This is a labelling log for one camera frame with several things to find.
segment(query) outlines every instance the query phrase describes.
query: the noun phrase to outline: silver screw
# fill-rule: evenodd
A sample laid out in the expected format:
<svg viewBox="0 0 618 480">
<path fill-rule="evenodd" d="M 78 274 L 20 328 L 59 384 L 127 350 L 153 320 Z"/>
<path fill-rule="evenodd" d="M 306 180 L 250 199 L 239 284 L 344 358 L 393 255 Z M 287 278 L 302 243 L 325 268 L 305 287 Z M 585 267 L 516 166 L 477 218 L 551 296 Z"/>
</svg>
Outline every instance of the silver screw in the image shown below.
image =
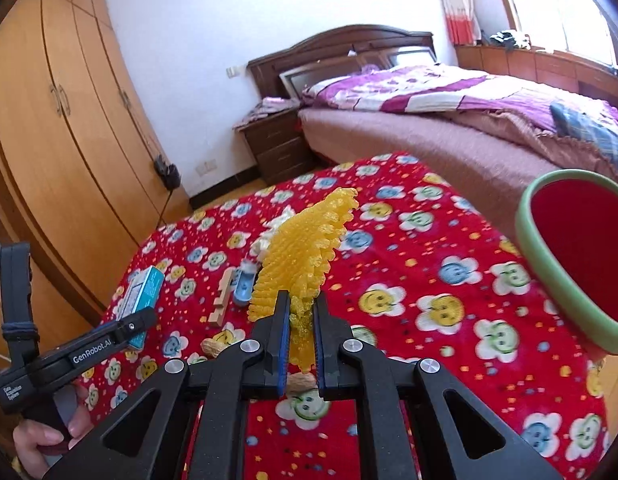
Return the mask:
<svg viewBox="0 0 618 480">
<path fill-rule="evenodd" d="M 168 374 L 179 374 L 185 369 L 185 364 L 180 359 L 172 359 L 164 365 L 164 371 Z"/>
<path fill-rule="evenodd" d="M 342 344 L 342 347 L 347 352 L 360 352 L 362 350 L 362 342 L 360 342 L 358 339 L 347 339 Z"/>
<path fill-rule="evenodd" d="M 255 352 L 260 348 L 260 343 L 258 343 L 255 339 L 245 339 L 242 343 L 240 343 L 240 350 L 243 352 Z"/>
<path fill-rule="evenodd" d="M 420 361 L 420 369 L 428 374 L 435 374 L 440 370 L 440 363 L 435 359 L 423 359 Z"/>
</svg>

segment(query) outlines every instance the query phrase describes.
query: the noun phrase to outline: red tablecloth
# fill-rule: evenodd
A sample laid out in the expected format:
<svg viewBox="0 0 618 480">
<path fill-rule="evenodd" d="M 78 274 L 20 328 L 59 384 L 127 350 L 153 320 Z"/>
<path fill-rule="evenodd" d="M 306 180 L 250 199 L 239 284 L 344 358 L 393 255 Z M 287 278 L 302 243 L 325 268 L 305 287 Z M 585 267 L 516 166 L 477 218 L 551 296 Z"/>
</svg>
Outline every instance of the red tablecloth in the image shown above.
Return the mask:
<svg viewBox="0 0 618 480">
<path fill-rule="evenodd" d="M 285 206 L 301 211 L 338 186 L 356 187 L 361 207 L 323 286 L 330 311 L 388 356 L 440 360 L 563 476 L 588 475 L 608 441 L 592 363 L 515 247 L 406 154 L 307 174 L 154 233 L 105 320 L 130 277 L 156 265 L 166 275 L 159 325 L 143 352 L 85 374 L 94 421 L 166 360 L 203 359 L 202 339 L 244 339 L 246 309 L 231 306 L 223 328 L 207 322 L 223 270 Z M 329 405 L 316 391 L 252 403 L 245 478 L 358 480 L 356 431 L 353 401 Z"/>
</svg>

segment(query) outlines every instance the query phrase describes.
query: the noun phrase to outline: yellow textured cloth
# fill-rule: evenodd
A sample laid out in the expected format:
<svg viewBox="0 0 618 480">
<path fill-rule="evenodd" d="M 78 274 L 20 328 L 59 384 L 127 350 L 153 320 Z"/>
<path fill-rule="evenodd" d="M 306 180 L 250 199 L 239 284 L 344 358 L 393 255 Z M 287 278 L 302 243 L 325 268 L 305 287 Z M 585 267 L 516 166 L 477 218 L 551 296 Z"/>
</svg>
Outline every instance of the yellow textured cloth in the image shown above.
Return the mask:
<svg viewBox="0 0 618 480">
<path fill-rule="evenodd" d="M 280 226 L 271 239 L 269 252 L 253 288 L 249 320 L 273 314 L 279 290 L 291 296 L 291 348 L 289 362 L 309 371 L 314 364 L 311 306 L 320 293 L 334 249 L 345 234 L 345 223 L 358 207 L 352 188 L 332 191 Z"/>
</svg>

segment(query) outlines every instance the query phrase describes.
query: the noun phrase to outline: teal box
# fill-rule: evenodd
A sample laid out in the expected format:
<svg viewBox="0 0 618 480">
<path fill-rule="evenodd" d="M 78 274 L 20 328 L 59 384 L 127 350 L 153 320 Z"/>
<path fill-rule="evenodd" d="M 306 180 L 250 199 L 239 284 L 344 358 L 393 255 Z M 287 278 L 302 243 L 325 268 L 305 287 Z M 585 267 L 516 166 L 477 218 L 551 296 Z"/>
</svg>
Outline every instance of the teal box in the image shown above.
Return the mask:
<svg viewBox="0 0 618 480">
<path fill-rule="evenodd" d="M 153 266 L 140 272 L 129 284 L 116 319 L 122 319 L 144 308 L 155 308 L 163 281 L 164 274 Z M 129 340 L 129 348 L 141 351 L 144 348 L 145 338 L 146 332 L 135 335 Z"/>
</svg>

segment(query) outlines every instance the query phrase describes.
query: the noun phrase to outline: wooden floor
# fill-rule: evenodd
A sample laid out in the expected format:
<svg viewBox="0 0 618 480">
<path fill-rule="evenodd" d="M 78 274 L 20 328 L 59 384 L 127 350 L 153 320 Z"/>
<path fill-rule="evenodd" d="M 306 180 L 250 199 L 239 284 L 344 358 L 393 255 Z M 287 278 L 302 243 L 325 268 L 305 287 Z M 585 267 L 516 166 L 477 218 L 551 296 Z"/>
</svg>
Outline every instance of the wooden floor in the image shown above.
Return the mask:
<svg viewBox="0 0 618 480">
<path fill-rule="evenodd" d="M 246 196 L 266 186 L 264 180 L 259 178 L 204 205 L 202 209 L 208 209 L 233 198 Z M 609 431 L 612 436 L 616 436 L 618 433 L 618 356 L 610 356 L 605 359 L 605 364 L 600 372 L 600 382 L 605 393 Z"/>
</svg>

